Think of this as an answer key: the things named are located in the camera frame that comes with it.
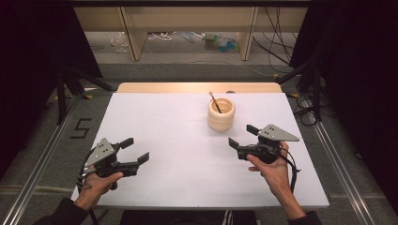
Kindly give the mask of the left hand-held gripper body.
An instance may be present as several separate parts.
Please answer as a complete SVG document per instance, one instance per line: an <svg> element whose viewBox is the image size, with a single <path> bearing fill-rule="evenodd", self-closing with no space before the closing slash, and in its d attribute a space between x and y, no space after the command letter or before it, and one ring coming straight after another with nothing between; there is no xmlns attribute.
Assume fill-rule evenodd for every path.
<svg viewBox="0 0 398 225"><path fill-rule="evenodd" d="M119 144L120 142L110 143L105 138L101 139L84 160L84 177L91 173L101 178L114 173L123 173L124 177L136 175L140 167L137 159L133 162L118 161L117 153L121 149Z"/></svg>

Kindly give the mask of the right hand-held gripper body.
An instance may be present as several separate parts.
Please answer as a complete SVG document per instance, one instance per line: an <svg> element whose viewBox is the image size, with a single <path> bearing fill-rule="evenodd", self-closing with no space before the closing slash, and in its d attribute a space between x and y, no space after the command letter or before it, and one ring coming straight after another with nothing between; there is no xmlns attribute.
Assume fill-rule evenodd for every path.
<svg viewBox="0 0 398 225"><path fill-rule="evenodd" d="M259 129L259 133L256 137L258 138L256 144L249 144L246 146L239 145L236 149L239 159L246 160L248 155L253 155L264 163L271 164L282 155L280 141L299 141L299 137L272 124Z"/></svg>

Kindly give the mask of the beige ribbed brush holder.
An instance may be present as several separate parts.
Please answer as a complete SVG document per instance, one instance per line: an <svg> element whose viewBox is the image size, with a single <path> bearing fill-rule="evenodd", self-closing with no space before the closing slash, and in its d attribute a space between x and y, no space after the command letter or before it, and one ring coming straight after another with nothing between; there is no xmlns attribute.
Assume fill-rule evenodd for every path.
<svg viewBox="0 0 398 225"><path fill-rule="evenodd" d="M236 107L230 99L217 98L216 100L222 113L217 111L214 102L211 100L207 107L207 123L216 131L226 131L234 124Z"/></svg>

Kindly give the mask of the black-handled makeup brush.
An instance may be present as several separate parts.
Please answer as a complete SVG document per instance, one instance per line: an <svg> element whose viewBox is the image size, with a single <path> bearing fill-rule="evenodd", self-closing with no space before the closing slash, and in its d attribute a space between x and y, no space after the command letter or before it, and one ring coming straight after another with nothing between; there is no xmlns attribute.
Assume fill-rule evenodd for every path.
<svg viewBox="0 0 398 225"><path fill-rule="evenodd" d="M216 100L216 98L214 97L214 95L213 95L213 93L212 93L211 91L209 92L209 95L211 96L212 101L214 102L217 111L218 111L219 113L222 113L221 108L219 107L219 104L217 103L217 100Z"/></svg>

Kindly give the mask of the person's left hand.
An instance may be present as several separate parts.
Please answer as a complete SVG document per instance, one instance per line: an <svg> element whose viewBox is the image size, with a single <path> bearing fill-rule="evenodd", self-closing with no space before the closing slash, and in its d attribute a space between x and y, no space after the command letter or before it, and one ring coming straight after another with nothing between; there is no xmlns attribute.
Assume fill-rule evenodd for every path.
<svg viewBox="0 0 398 225"><path fill-rule="evenodd" d="M105 178L101 178L95 173L89 174L85 178L82 190L74 204L85 211L91 210L97 205L100 197L111 188L112 184L122 177L122 172L114 173Z"/></svg>

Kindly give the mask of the person's right hand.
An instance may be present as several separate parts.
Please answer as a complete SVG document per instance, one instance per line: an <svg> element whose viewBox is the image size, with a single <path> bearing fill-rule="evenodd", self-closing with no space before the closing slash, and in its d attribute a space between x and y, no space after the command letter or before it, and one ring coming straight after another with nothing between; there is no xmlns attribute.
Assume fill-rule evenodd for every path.
<svg viewBox="0 0 398 225"><path fill-rule="evenodd" d="M248 155L247 159L252 164L249 170L251 172L260 172L265 178L271 193L280 204L286 204L294 200L294 195L289 186L287 163L282 158L278 158L271 164L266 164L253 155Z"/></svg>

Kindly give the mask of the white table cover board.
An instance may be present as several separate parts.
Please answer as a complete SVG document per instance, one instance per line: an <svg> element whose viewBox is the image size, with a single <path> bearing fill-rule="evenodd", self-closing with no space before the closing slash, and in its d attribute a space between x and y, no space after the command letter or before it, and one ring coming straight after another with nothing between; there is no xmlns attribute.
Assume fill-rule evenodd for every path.
<svg viewBox="0 0 398 225"><path fill-rule="evenodd" d="M236 106L233 126L218 132L207 124L208 94L115 93L104 114L98 139L119 143L121 162L149 155L133 177L103 195L99 206L142 209L232 209L277 205L264 178L250 171L228 144L256 143L246 126L273 124L298 136L298 124L283 93L229 94Z"/></svg>

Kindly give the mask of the wooden table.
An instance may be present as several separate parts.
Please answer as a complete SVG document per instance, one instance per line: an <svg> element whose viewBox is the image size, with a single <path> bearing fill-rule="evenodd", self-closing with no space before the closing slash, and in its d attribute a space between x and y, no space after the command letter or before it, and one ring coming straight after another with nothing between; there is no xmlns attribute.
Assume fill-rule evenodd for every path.
<svg viewBox="0 0 398 225"><path fill-rule="evenodd" d="M275 82L123 82L117 93L281 93Z"/></svg>

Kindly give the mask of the black metal stand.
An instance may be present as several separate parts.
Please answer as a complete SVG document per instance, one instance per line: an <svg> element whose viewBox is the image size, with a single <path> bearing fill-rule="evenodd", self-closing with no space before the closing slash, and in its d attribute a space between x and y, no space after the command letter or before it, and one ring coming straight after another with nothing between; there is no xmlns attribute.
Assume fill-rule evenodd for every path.
<svg viewBox="0 0 398 225"><path fill-rule="evenodd" d="M314 114L316 122L321 122L320 115L320 75L317 62L315 60L307 60L301 66L295 68L293 71L286 75L278 78L276 83L282 85L283 83L291 80L295 76L300 75L300 79L297 83L297 89L300 93L308 92L312 90L313 99L312 105L306 109Z"/></svg>
<svg viewBox="0 0 398 225"><path fill-rule="evenodd" d="M56 92L58 102L58 124L61 124L67 116L67 103L65 89L74 95L80 96L84 92L84 88L80 83L80 79L86 80L106 91L115 91L111 85L100 81L98 78L88 75L86 72L76 67L61 68L56 74Z"/></svg>

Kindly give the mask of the coloured plastic toys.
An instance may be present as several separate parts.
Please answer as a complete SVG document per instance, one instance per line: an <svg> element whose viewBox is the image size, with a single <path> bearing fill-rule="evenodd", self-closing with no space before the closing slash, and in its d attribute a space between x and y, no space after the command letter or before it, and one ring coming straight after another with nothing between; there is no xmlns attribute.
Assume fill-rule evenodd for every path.
<svg viewBox="0 0 398 225"><path fill-rule="evenodd" d="M209 49L217 50L220 53L228 51L240 52L240 47L237 42L229 37L222 37L215 34L205 34L203 37L205 46Z"/></svg>

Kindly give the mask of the clear plastic bag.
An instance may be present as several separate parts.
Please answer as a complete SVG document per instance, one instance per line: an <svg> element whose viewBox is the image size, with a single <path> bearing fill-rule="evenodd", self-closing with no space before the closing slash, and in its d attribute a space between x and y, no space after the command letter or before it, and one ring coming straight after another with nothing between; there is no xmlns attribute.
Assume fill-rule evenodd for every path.
<svg viewBox="0 0 398 225"><path fill-rule="evenodd" d="M130 51L124 32L116 33L115 36L111 38L110 43L117 53L128 53Z"/></svg>

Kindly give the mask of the dark curtain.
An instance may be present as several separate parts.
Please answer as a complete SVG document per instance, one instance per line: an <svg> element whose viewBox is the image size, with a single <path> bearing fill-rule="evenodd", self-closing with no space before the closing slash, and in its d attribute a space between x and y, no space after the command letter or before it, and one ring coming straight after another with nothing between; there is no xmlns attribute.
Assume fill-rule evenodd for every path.
<svg viewBox="0 0 398 225"><path fill-rule="evenodd" d="M102 76L73 7L0 0L0 179L23 149L63 66Z"/></svg>
<svg viewBox="0 0 398 225"><path fill-rule="evenodd" d="M398 213L398 0L313 0L291 66L310 56L344 1L351 5L322 77L332 108Z"/></svg>

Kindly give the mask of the wooden shelf unit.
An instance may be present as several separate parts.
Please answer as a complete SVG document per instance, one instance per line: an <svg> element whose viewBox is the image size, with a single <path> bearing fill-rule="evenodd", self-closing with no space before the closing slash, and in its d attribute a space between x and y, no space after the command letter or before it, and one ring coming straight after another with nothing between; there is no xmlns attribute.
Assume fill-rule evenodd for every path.
<svg viewBox="0 0 398 225"><path fill-rule="evenodd" d="M160 31L235 32L241 59L249 59L255 32L300 31L305 7L76 7L85 32L123 32L136 61L146 34Z"/></svg>

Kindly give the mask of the aluminium floor rail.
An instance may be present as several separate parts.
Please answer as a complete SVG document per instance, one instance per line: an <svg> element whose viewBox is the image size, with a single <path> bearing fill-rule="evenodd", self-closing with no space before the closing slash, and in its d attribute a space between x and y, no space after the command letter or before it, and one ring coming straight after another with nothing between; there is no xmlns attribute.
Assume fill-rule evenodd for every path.
<svg viewBox="0 0 398 225"><path fill-rule="evenodd" d="M344 193L349 200L355 214L357 215L358 220L360 221L360 224L375 225L375 221L371 216L367 203L361 197L359 190L357 189L351 176L349 175L347 168L343 164L343 161L341 160L325 127L321 122L316 122L314 125L314 129L324 147L331 166L333 167L333 170L335 171L342 185Z"/></svg>
<svg viewBox="0 0 398 225"><path fill-rule="evenodd" d="M59 144L77 103L67 106L61 121L46 112L0 181L0 225L17 225Z"/></svg>

